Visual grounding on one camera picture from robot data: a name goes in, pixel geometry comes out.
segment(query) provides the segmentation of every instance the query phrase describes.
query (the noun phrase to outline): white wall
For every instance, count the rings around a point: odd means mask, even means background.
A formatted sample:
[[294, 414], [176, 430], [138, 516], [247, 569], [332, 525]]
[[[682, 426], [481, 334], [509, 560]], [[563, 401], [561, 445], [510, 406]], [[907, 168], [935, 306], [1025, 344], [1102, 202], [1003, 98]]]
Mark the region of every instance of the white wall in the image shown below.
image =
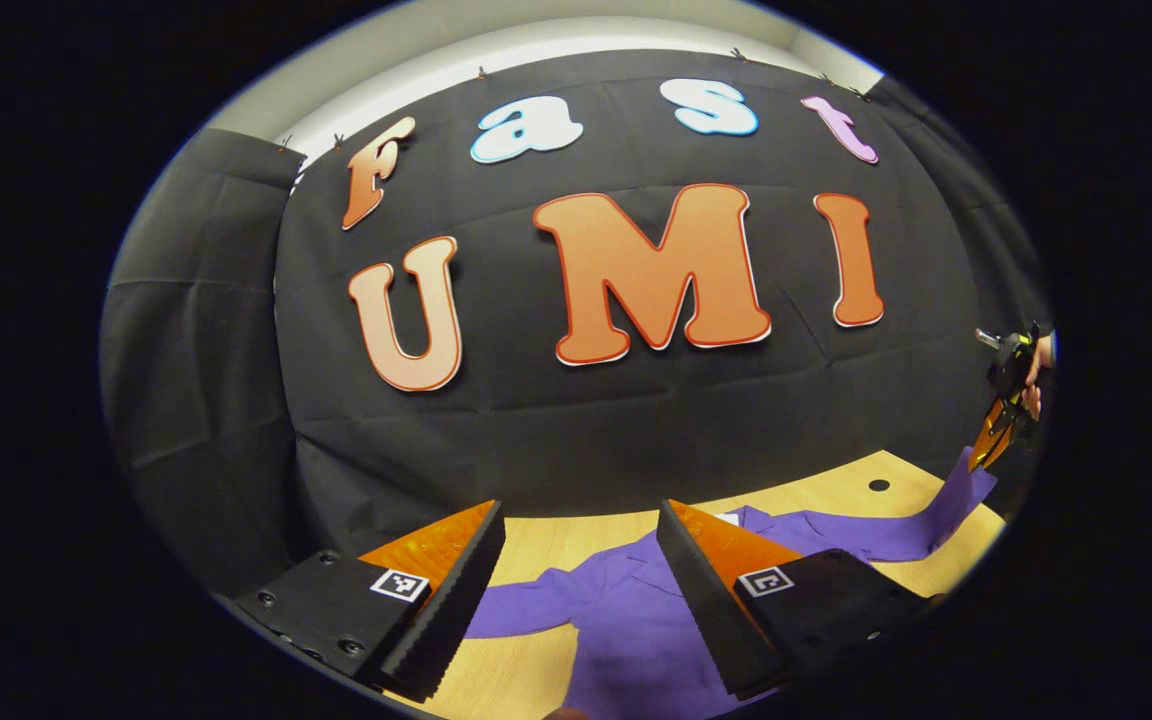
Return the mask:
[[732, 58], [732, 47], [738, 47], [742, 54], [760, 63], [780, 65], [812, 76], [820, 74], [819, 69], [782, 47], [675, 20], [545, 20], [455, 41], [381, 71], [285, 129], [279, 141], [291, 136], [287, 146], [306, 154], [308, 167], [335, 145], [333, 132], [353, 135], [426, 94], [473, 78], [479, 65], [486, 73], [494, 73], [515, 65], [600, 50], [690, 50]]
[[456, 41], [554, 18], [673, 20], [788, 50], [799, 24], [748, 0], [408, 0], [306, 46], [207, 123], [274, 141], [349, 88]]
[[861, 92], [869, 92], [869, 89], [882, 77], [882, 70], [852, 55], [850, 51], [842, 50], [810, 29], [804, 28], [803, 32], [794, 36], [790, 53], [803, 59], [813, 68], [818, 68], [838, 85], [856, 88]]

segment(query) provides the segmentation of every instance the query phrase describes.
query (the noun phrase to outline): black backdrop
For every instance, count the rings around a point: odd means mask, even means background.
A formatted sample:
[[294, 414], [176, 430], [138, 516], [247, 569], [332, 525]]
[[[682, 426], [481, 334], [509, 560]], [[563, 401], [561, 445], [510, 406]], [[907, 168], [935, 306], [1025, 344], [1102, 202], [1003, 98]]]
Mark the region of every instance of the black backdrop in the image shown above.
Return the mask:
[[[659, 94], [670, 78], [736, 88], [758, 131], [683, 127]], [[990, 396], [990, 353], [973, 328], [1051, 316], [1001, 188], [908, 92], [884, 88], [867, 103], [801, 73], [677, 51], [545, 60], [359, 129], [305, 169], [290, 199], [300, 156], [202, 132], [142, 205], [106, 304], [106, 411], [138, 500], [207, 588], [234, 593], [314, 550], [303, 544], [306, 523], [319, 546], [361, 553], [485, 498], [517, 515], [646, 510], [881, 448], [947, 473]], [[567, 100], [585, 127], [578, 141], [492, 165], [468, 158], [477, 119], [538, 94]], [[801, 105], [813, 94], [850, 115], [877, 165]], [[384, 202], [342, 232], [349, 159], [408, 115], [416, 132]], [[673, 196], [698, 182], [749, 196], [771, 336], [700, 350], [676, 332], [658, 353], [632, 333], [616, 363], [559, 363], [563, 279], [532, 210], [606, 192], [658, 241]], [[813, 206], [821, 192], [867, 206], [877, 324], [833, 321], [838, 259]], [[450, 273], [463, 357], [447, 386], [404, 393], [370, 367], [347, 279], [379, 263], [401, 268], [407, 250], [439, 234], [458, 242]], [[397, 279], [389, 303], [399, 342], [419, 354], [412, 278]], [[677, 323], [694, 303], [689, 293]], [[632, 327], [617, 304], [612, 318]]]
[[[668, 78], [736, 88], [759, 115], [758, 131], [707, 136], [683, 127], [658, 90]], [[567, 100], [584, 135], [499, 164], [470, 159], [479, 118], [538, 94]], [[812, 94], [851, 115], [878, 150], [878, 165], [854, 158], [799, 104]], [[342, 232], [346, 165], [406, 115], [416, 131], [384, 182], [384, 202]], [[771, 65], [614, 51], [463, 82], [359, 129], [314, 161], [288, 200], [275, 279], [298, 477], [324, 541], [363, 551], [488, 497], [518, 515], [646, 510], [662, 497], [712, 500], [879, 448], [945, 473], [973, 441], [988, 403], [988, 351], [972, 334], [979, 306], [1028, 305], [1043, 319], [1048, 311], [1014, 217], [1006, 240], [1024, 262], [1007, 255], [970, 263], [937, 183], [892, 129], [893, 119], [914, 120], [901, 115], [900, 106], [879, 113], [826, 81]], [[954, 156], [925, 143], [919, 151]], [[954, 174], [948, 181], [961, 182]], [[750, 260], [771, 336], [700, 350], [680, 329], [655, 353], [613, 302], [614, 324], [631, 332], [628, 355], [585, 367], [559, 363], [563, 279], [552, 237], [531, 222], [536, 206], [605, 192], [658, 242], [673, 197], [696, 182], [733, 184], [750, 197]], [[819, 192], [867, 205], [884, 300], [884, 317], [870, 327], [833, 321], [838, 260], [812, 204]], [[448, 386], [404, 393], [371, 369], [344, 286], [370, 265], [402, 268], [408, 249], [439, 234], [458, 242], [450, 272], [463, 359]], [[978, 297], [977, 273], [1006, 274], [1023, 300]], [[420, 354], [426, 331], [411, 275], [396, 278], [389, 303], [399, 342]], [[689, 293], [677, 324], [692, 306]]]
[[[794, 715], [1152, 715], [1152, 63], [1123, 45], [1152, 59], [1152, 5], [790, 9], [977, 143], [1066, 333], [1026, 511], [918, 638]], [[385, 717], [165, 552], [109, 454], [90, 350], [127, 219], [180, 141], [358, 5], [93, 10], [0, 8], [0, 717]], [[31, 191], [6, 195], [23, 159]]]

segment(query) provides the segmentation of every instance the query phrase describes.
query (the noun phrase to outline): table surface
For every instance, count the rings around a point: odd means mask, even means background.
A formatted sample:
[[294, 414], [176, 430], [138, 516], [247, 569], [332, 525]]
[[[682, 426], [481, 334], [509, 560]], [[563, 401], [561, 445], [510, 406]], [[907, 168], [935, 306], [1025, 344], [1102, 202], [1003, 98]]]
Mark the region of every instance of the table surface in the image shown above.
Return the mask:
[[[869, 487], [885, 479], [884, 491]], [[700, 510], [728, 511], [750, 505], [772, 515], [818, 510], [836, 515], [901, 518], [923, 510], [942, 480], [880, 450], [824, 473], [744, 495], [692, 503]], [[584, 518], [506, 518], [506, 543], [490, 584], [531, 582], [550, 568], [575, 569], [596, 552], [622, 546], [652, 532], [657, 511], [627, 511]], [[972, 570], [1005, 529], [986, 506], [978, 506], [954, 537], [916, 562], [874, 562], [888, 578], [927, 597], [950, 591]], [[394, 700], [448, 720], [540, 720], [567, 694], [576, 657], [573, 626], [511, 638], [467, 639], [438, 694], [424, 703]]]

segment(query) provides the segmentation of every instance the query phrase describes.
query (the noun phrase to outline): purple cloth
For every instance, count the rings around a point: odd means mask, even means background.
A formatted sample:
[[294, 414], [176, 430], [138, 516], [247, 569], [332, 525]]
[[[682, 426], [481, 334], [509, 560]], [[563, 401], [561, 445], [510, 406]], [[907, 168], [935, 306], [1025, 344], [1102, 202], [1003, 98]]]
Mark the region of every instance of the purple cloth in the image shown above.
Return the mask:
[[[908, 518], [810, 510], [773, 518], [750, 506], [735, 514], [742, 528], [803, 555], [841, 548], [865, 562], [923, 560], [995, 486], [983, 469], [968, 473], [971, 450], [963, 448], [941, 491]], [[579, 644], [563, 705], [593, 720], [703, 720], [767, 696], [737, 702], [723, 689], [654, 530], [570, 573], [548, 569], [531, 583], [486, 589], [465, 637], [511, 637], [567, 623], [579, 629]]]

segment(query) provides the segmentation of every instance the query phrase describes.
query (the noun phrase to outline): black fabric curtain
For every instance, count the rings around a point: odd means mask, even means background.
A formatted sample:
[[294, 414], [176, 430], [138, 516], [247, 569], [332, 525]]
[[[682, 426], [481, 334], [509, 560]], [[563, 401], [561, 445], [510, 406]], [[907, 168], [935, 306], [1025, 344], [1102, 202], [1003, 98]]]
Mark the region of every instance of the black fabric curtain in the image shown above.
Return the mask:
[[106, 423], [147, 520], [211, 591], [312, 552], [274, 336], [279, 220], [303, 156], [204, 129], [147, 194], [101, 318]]
[[[990, 172], [986, 160], [927, 103], [892, 77], [884, 76], [865, 94], [896, 131], [945, 197], [972, 266], [980, 328], [993, 333], [1026, 329], [1030, 323], [1054, 323], [1047, 278], [1020, 213]], [[980, 377], [988, 364], [982, 351]], [[1055, 376], [1044, 377], [1043, 406], [1056, 396]], [[982, 418], [986, 407], [982, 407]], [[990, 467], [998, 485], [986, 506], [1009, 518], [1024, 500], [1028, 479], [1043, 455], [1047, 425], [1039, 425], [1025, 448], [1011, 448]], [[932, 473], [948, 470], [924, 467]]]
[[[728, 83], [759, 118], [753, 135], [702, 135], [675, 119], [662, 82]], [[480, 118], [524, 97], [562, 97], [584, 132], [570, 146], [503, 162], [470, 158]], [[873, 143], [878, 165], [841, 145], [801, 100], [826, 97]], [[415, 131], [374, 213], [342, 232], [353, 154], [402, 118]], [[765, 340], [650, 350], [613, 301], [631, 348], [570, 367], [556, 243], [536, 206], [604, 192], [659, 242], [681, 187], [719, 182], [750, 199], [745, 228]], [[865, 202], [884, 317], [832, 318], [838, 257], [813, 206], [823, 192]], [[457, 238], [450, 274], [460, 372], [404, 393], [372, 369], [346, 293], [371, 265], [396, 268], [397, 340], [425, 348], [404, 252]], [[937, 183], [879, 113], [823, 79], [717, 55], [635, 50], [558, 58], [424, 97], [357, 129], [305, 169], [279, 238], [279, 351], [297, 430], [297, 477], [324, 541], [365, 551], [485, 498], [511, 515], [647, 510], [776, 486], [870, 452], [945, 473], [988, 402], [988, 355], [964, 240]]]

